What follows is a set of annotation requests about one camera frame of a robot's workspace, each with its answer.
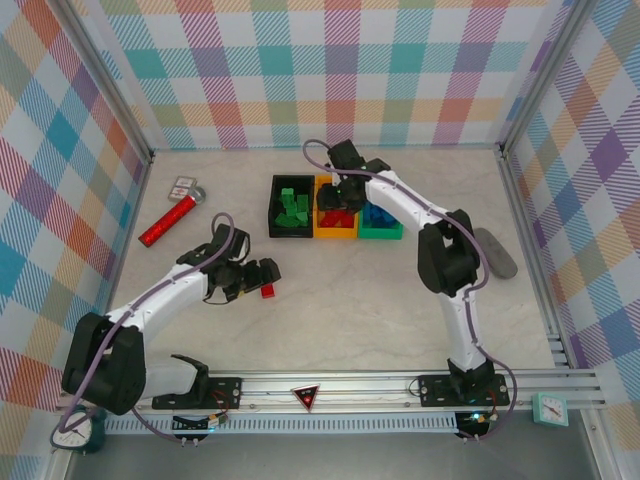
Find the plaid fabric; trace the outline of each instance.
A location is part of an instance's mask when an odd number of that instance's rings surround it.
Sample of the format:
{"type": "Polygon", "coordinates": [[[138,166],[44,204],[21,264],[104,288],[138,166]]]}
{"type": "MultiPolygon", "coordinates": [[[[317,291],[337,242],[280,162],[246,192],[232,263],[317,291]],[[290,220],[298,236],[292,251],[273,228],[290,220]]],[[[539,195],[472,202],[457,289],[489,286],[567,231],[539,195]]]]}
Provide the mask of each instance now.
{"type": "Polygon", "coordinates": [[[579,365],[640,472],[638,25],[638,1],[598,4],[513,160],[579,365]]]}
{"type": "Polygon", "coordinates": [[[513,121],[518,116],[518,113],[520,113],[520,107],[522,106],[522,102],[524,101],[526,96],[529,94],[531,87],[537,81],[540,66],[542,65],[542,62],[544,62],[546,58],[549,56],[549,53],[551,53],[551,46],[553,45],[553,42],[555,41],[555,39],[558,37],[558,34],[560,33],[560,31],[562,30],[564,22],[567,20],[567,17],[571,12],[571,7],[573,7],[573,4],[575,2],[576,0],[563,0],[562,6],[560,7],[560,10],[558,10],[556,17],[553,20],[553,24],[551,25],[551,28],[547,32],[547,36],[545,37],[544,42],[542,42],[542,46],[540,47],[540,50],[536,55],[536,59],[531,64],[531,68],[529,68],[529,72],[527,72],[527,76],[525,77],[524,82],[522,82],[522,85],[520,86],[520,90],[518,91],[518,96],[513,102],[513,105],[511,105],[511,109],[509,110],[509,114],[507,115],[507,120],[502,126],[502,129],[500,130],[500,135],[499,135],[500,142],[503,142],[505,140],[505,137],[507,136],[507,133],[511,128],[511,125],[513,125],[513,121]]]}
{"type": "MultiPolygon", "coordinates": [[[[87,29],[113,62],[83,0],[87,29]]],[[[101,0],[172,149],[486,144],[547,0],[101,0]]]]}
{"type": "Polygon", "coordinates": [[[44,0],[0,1],[0,479],[34,478],[143,164],[44,0]]]}

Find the red tube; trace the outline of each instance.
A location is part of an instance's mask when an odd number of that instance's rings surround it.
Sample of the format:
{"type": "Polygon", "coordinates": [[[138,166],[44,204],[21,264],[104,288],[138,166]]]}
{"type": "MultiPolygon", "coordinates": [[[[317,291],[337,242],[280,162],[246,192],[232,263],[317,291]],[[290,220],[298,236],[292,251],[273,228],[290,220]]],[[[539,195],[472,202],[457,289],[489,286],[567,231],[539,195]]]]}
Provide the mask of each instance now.
{"type": "Polygon", "coordinates": [[[187,195],[171,210],[165,213],[160,220],[151,225],[146,232],[140,235],[138,240],[140,240],[145,247],[150,247],[195,206],[195,199],[187,195]]]}

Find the white table surface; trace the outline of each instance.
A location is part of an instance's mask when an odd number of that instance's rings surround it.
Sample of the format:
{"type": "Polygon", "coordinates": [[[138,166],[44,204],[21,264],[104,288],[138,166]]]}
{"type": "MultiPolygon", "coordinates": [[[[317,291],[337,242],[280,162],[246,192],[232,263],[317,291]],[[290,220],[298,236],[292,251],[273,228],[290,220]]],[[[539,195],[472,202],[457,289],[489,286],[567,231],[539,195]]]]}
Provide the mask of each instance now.
{"type": "MultiPolygon", "coordinates": [[[[490,279],[478,294],[488,350],[514,368],[551,368],[553,359],[505,192],[490,150],[362,148],[412,188],[449,210],[462,208],[474,227],[491,231],[518,264],[508,281],[490,279]]],[[[321,149],[312,153],[324,160],[321,149]]],[[[162,152],[152,168],[113,306],[164,276],[176,258],[211,239],[219,211],[251,234],[251,258],[272,257],[282,279],[275,298],[259,291],[226,306],[185,309],[147,348],[211,369],[445,369],[449,341],[436,296],[416,270],[417,241],[270,239],[267,209],[273,174],[316,174],[299,150],[162,152]],[[151,248],[137,237],[174,204],[178,175],[197,177],[207,201],[151,248]]]]}

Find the white clock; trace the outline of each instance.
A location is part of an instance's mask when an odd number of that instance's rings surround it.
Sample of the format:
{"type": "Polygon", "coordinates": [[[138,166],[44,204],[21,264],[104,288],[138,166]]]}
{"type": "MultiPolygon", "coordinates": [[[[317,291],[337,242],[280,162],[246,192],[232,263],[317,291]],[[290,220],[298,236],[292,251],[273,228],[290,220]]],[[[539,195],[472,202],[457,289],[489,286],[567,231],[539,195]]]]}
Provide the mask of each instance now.
{"type": "MultiPolygon", "coordinates": [[[[71,417],[69,417],[67,425],[80,420],[86,416],[86,414],[86,408],[78,406],[73,414],[71,414],[71,417]]],[[[62,433],[56,427],[51,434],[51,445],[55,448],[82,453],[97,452],[102,448],[106,438],[104,429],[105,418],[106,412],[103,409],[100,409],[100,411],[91,418],[87,418],[84,422],[69,432],[62,433]]]]}
{"type": "Polygon", "coordinates": [[[550,427],[568,427],[567,400],[550,393],[537,393],[532,397],[533,421],[550,427]]]}

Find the warning triangle sticker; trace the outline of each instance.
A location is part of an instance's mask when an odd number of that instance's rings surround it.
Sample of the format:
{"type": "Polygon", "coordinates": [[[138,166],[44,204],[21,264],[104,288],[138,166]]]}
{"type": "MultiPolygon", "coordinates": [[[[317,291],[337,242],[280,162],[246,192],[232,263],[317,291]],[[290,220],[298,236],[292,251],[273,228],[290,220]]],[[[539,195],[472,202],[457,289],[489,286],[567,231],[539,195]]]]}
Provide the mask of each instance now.
{"type": "Polygon", "coordinates": [[[320,384],[307,385],[306,387],[292,388],[291,393],[293,393],[302,406],[307,409],[307,412],[311,413],[311,408],[313,407],[313,403],[316,401],[319,389],[320,384]]]}

